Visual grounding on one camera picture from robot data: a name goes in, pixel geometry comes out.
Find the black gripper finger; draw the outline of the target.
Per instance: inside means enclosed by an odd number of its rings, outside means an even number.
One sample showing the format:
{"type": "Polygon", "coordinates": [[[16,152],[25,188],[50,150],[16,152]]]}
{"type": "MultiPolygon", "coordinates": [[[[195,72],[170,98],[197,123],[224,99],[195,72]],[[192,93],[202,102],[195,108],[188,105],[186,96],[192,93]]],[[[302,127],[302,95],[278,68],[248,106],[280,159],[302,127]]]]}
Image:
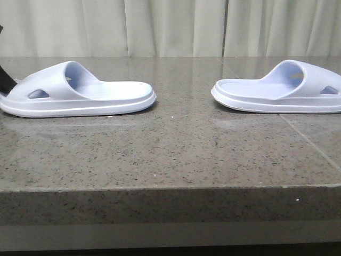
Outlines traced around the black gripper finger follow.
{"type": "Polygon", "coordinates": [[[17,85],[17,82],[0,66],[0,88],[1,93],[8,95],[14,87],[17,85]]]}

